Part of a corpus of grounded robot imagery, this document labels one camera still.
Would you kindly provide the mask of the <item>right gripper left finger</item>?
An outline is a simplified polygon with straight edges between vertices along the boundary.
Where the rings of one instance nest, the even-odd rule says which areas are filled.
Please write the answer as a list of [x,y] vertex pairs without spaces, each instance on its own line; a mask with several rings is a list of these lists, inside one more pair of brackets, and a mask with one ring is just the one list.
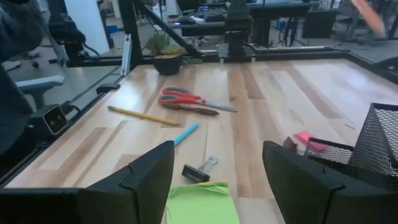
[[160,224],[173,176],[166,141],[87,188],[0,190],[0,224]]

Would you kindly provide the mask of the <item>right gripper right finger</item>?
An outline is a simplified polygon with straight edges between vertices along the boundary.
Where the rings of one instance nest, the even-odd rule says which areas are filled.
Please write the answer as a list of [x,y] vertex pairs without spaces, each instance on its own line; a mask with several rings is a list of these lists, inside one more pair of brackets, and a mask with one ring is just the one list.
[[398,224],[389,192],[264,141],[262,160],[286,224]]

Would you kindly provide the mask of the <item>pink eraser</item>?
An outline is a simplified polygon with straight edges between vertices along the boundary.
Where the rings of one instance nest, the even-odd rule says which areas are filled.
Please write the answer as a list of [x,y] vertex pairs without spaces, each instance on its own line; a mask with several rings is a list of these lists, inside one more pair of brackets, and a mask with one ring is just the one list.
[[313,137],[311,133],[308,131],[301,131],[299,133],[294,134],[294,137],[305,144],[309,151],[312,152],[324,152],[327,149],[327,146],[318,142],[310,141],[310,138]]

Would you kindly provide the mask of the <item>black binder clip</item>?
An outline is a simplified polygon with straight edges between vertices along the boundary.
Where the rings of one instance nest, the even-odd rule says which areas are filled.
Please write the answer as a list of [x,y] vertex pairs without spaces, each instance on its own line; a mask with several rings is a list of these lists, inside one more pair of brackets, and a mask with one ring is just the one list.
[[185,164],[182,175],[194,183],[208,182],[213,166],[217,165],[218,158],[210,156],[200,167],[192,167]]

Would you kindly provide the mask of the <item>multicolour sticky note pad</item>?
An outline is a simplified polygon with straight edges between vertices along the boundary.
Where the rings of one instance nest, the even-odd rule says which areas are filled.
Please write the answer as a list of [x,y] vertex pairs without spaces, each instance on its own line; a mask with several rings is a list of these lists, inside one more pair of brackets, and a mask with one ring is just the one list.
[[227,181],[171,188],[165,214],[167,224],[240,224]]

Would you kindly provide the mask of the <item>yellow pencil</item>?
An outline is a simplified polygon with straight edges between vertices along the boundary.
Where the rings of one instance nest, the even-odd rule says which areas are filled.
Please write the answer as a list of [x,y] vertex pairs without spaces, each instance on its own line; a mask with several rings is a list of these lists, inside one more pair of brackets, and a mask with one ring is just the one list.
[[160,118],[160,117],[157,117],[157,116],[152,116],[152,115],[144,114],[144,113],[138,113],[138,112],[135,112],[135,111],[125,110],[125,109],[117,108],[117,107],[114,107],[114,106],[108,106],[108,109],[110,111],[113,111],[113,112],[122,113],[122,114],[126,114],[126,115],[129,115],[129,116],[135,116],[135,117],[143,118],[143,119],[149,119],[151,121],[156,121],[156,122],[159,122],[159,123],[164,123],[164,124],[168,124],[168,125],[172,125],[172,126],[179,126],[180,125],[178,122],[176,122],[174,120]]

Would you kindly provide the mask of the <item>teal pen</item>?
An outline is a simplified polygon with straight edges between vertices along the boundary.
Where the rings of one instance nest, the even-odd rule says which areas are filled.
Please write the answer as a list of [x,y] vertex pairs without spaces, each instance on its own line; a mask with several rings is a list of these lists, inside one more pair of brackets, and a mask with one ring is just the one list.
[[194,132],[199,126],[199,123],[193,123],[187,129],[185,129],[182,133],[180,133],[174,139],[174,146],[178,146],[185,138],[187,138],[192,132]]

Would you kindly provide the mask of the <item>orange-brown pencil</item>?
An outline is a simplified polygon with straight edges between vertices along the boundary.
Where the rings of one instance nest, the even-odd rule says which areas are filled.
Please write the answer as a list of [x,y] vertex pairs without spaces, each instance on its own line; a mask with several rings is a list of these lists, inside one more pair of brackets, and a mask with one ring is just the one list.
[[184,110],[184,111],[191,111],[197,114],[202,114],[206,116],[218,116],[219,112],[215,110],[209,110],[209,109],[204,109],[204,108],[195,108],[195,107],[189,107],[189,106],[182,106],[178,104],[161,104],[164,108],[168,108],[171,110]]

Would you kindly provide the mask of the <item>red-handled scissors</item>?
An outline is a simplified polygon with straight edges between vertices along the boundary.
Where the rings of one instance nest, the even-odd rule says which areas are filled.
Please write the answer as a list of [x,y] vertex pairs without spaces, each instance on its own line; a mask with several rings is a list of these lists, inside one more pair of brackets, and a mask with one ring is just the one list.
[[167,87],[162,90],[162,95],[158,99],[159,104],[198,104],[223,111],[237,112],[237,109],[228,105],[222,105],[208,101],[200,96],[193,94],[190,90],[179,87]]

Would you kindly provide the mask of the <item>black mesh desk organizer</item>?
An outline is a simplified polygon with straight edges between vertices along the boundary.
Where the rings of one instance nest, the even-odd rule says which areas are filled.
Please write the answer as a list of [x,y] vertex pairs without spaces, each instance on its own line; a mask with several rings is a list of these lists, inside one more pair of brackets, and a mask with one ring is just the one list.
[[398,190],[398,105],[372,103],[354,146],[310,138],[305,155],[367,184]]

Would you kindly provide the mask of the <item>grey office chair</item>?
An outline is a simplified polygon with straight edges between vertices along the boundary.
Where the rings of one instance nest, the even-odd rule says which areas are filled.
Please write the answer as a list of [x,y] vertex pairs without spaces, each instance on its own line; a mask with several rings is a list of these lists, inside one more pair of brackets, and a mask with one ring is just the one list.
[[64,76],[54,75],[16,82],[16,85],[23,94],[33,97],[35,107],[39,110],[45,106],[44,93],[55,86],[62,86],[64,81]]

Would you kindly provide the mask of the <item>potted succulent plant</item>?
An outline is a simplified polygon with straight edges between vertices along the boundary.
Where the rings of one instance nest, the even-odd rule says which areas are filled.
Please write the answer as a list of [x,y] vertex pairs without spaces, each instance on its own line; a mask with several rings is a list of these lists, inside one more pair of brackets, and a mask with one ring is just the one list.
[[172,45],[168,34],[155,31],[147,40],[146,48],[152,55],[152,62],[160,75],[175,75],[180,71],[185,49]]

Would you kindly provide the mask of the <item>white pillar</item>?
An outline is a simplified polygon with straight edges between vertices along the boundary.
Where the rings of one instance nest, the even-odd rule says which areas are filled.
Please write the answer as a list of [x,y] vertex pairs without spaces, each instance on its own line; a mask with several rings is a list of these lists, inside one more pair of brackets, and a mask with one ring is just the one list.
[[109,51],[97,0],[64,0],[69,16],[85,35],[86,45],[99,54]]

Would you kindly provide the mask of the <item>black computer mouse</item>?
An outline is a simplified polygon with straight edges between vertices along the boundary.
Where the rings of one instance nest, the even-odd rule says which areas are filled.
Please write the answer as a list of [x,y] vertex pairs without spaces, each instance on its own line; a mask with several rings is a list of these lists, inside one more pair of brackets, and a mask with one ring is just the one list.
[[192,25],[196,24],[197,21],[191,16],[181,16],[177,19],[177,23],[180,25]]

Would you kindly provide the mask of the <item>blurred orange object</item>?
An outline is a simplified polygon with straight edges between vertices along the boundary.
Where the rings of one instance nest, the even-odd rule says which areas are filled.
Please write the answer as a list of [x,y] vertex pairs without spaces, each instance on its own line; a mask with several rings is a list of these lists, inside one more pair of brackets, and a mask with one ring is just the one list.
[[369,26],[369,28],[378,36],[386,36],[386,28],[383,20],[368,4],[367,0],[350,0],[352,5],[358,10],[363,16],[363,19]]

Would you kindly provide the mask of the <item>black keyboard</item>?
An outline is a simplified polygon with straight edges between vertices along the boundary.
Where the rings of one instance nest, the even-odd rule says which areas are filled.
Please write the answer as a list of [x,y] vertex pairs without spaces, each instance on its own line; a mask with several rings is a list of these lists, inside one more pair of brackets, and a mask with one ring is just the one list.
[[203,13],[206,22],[221,22],[224,21],[226,10],[223,8],[209,9]]

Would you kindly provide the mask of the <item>person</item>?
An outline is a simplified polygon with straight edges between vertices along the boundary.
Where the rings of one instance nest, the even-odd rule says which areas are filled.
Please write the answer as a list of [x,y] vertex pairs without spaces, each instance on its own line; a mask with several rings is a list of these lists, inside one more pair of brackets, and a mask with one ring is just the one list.
[[0,0],[0,155],[19,139],[32,113],[3,63],[38,47],[43,26],[36,0]]

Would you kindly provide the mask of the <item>white metal bracket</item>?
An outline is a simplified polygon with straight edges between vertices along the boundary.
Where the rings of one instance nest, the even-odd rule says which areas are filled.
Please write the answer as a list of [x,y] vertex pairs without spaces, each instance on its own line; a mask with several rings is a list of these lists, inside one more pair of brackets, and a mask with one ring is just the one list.
[[131,50],[132,50],[132,38],[131,34],[126,34],[123,46],[122,64],[120,75],[125,77],[130,72],[131,65]]

